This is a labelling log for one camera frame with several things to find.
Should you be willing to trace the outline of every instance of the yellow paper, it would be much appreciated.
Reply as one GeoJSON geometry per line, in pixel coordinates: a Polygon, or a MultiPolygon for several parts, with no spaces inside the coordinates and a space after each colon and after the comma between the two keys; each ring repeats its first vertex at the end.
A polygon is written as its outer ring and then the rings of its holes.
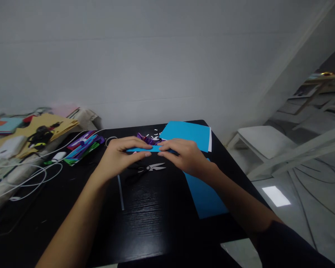
{"type": "MultiPolygon", "coordinates": [[[[33,117],[28,127],[17,128],[14,134],[0,139],[0,147],[8,139],[21,136],[21,135],[29,137],[32,134],[36,133],[36,130],[38,127],[43,126],[43,125],[49,127],[57,122],[61,122],[61,124],[57,128],[54,129],[54,135],[52,136],[50,141],[57,139],[59,136],[63,135],[68,130],[72,129],[73,127],[79,124],[79,122],[75,119],[64,118],[64,117],[61,117],[58,115],[52,115],[52,114],[42,114],[39,117],[33,117]]],[[[30,144],[29,142],[26,142],[21,152],[16,157],[22,158],[30,154],[31,152],[37,152],[36,149],[29,149],[29,144],[30,144]]]]}

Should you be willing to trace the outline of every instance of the white paper strip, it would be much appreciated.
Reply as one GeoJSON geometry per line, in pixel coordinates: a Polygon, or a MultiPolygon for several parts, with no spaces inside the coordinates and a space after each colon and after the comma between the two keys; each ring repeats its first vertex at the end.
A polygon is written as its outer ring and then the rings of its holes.
{"type": "Polygon", "coordinates": [[[208,151],[212,151],[212,130],[210,128],[210,140],[208,141],[208,151]]]}

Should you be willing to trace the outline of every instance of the wooden table surface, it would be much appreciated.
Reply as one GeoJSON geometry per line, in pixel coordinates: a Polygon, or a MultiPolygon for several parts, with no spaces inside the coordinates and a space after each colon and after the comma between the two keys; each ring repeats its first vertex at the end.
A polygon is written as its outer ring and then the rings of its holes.
{"type": "MultiPolygon", "coordinates": [[[[190,121],[207,125],[203,120],[190,121]]],[[[165,124],[101,131],[105,138],[118,138],[161,132],[165,124]]],[[[76,134],[71,134],[60,147],[76,134]]],[[[69,213],[87,179],[105,151],[98,147],[79,164],[64,163],[62,172],[47,182],[40,193],[19,202],[8,202],[0,211],[10,223],[10,215],[19,213],[15,227],[0,236],[0,267],[34,267],[60,224],[69,213]]],[[[212,133],[212,152],[204,153],[243,189],[268,205],[242,172],[221,142],[212,133]]],[[[156,153],[144,159],[147,165],[165,162],[164,170],[147,172],[134,184],[121,176],[124,208],[121,209],[118,180],[109,185],[95,241],[87,267],[126,262],[168,254],[186,247],[216,245],[247,238],[242,228],[227,213],[200,220],[181,170],[156,153]]],[[[48,169],[53,176],[60,167],[48,169]]]]}

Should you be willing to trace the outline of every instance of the scissors handle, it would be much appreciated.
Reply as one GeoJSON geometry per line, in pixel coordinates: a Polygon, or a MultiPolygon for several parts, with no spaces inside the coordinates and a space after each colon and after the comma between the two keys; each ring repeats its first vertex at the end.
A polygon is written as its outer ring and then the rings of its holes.
{"type": "Polygon", "coordinates": [[[135,167],[129,167],[127,169],[127,176],[125,178],[125,181],[130,183],[137,182],[146,172],[148,172],[147,168],[145,166],[135,166],[135,167]]]}

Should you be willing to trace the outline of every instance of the left hand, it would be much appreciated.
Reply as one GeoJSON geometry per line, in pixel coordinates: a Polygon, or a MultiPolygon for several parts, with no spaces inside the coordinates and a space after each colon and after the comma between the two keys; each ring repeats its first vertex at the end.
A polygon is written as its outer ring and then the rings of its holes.
{"type": "Polygon", "coordinates": [[[125,153],[125,150],[133,147],[148,150],[152,148],[151,145],[146,144],[143,140],[137,137],[125,137],[111,140],[91,177],[94,178],[95,181],[104,184],[111,178],[122,173],[124,169],[134,162],[151,156],[151,152],[149,151],[142,151],[135,154],[125,153]]]}

